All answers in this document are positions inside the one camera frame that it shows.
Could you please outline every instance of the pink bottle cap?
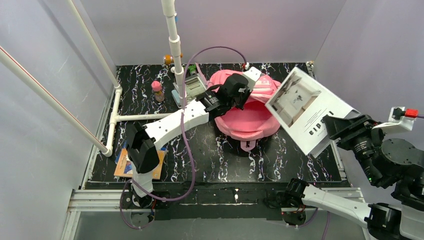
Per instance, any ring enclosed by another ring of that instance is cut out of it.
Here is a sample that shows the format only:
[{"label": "pink bottle cap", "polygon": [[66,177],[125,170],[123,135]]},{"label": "pink bottle cap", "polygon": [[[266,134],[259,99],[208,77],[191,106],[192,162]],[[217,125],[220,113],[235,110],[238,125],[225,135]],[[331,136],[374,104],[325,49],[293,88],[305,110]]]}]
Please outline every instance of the pink bottle cap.
[{"label": "pink bottle cap", "polygon": [[160,82],[158,81],[153,81],[151,83],[151,88],[153,89],[153,91],[155,92],[159,92],[160,90],[162,90],[162,85]]}]

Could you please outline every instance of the red connector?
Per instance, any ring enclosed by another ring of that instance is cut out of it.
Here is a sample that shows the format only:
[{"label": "red connector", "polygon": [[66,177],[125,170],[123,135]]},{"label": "red connector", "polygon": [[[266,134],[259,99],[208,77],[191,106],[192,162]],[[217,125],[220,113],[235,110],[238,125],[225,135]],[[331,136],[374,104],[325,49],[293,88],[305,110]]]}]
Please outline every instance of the red connector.
[{"label": "red connector", "polygon": [[415,119],[418,116],[418,110],[417,109],[406,109],[405,111],[405,117],[413,118]]}]

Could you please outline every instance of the green object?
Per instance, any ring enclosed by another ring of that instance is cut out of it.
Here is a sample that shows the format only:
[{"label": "green object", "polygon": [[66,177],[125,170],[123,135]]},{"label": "green object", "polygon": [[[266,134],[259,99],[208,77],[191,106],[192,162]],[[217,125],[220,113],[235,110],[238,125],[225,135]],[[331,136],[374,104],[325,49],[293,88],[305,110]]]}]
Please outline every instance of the green object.
[{"label": "green object", "polygon": [[195,75],[196,74],[196,65],[190,65],[188,67],[188,72],[190,73],[190,75]]}]

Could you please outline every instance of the small bottle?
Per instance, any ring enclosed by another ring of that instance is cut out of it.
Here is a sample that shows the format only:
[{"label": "small bottle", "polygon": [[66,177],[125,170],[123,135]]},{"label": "small bottle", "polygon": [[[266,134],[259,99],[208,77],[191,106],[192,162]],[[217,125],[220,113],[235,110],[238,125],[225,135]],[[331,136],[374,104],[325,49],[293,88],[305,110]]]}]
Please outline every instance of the small bottle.
[{"label": "small bottle", "polygon": [[151,83],[151,88],[153,89],[154,98],[156,99],[156,101],[163,102],[165,100],[165,95],[164,95],[164,92],[162,91],[161,83],[158,81],[153,81]]}]

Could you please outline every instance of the orange book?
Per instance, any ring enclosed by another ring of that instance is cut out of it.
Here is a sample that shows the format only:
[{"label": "orange book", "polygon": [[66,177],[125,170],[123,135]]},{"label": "orange book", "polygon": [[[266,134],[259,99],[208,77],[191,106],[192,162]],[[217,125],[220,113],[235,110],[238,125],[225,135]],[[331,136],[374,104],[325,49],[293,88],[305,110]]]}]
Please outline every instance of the orange book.
[{"label": "orange book", "polygon": [[[159,165],[153,170],[153,179],[161,178],[162,164],[164,163],[165,155],[167,154],[167,149],[162,147],[162,149],[157,151],[157,155],[159,156]],[[116,168],[115,175],[116,177],[125,177],[131,178],[133,176],[133,167],[131,165],[130,159],[128,158],[128,152],[126,148],[123,148],[118,157],[115,160]]]}]

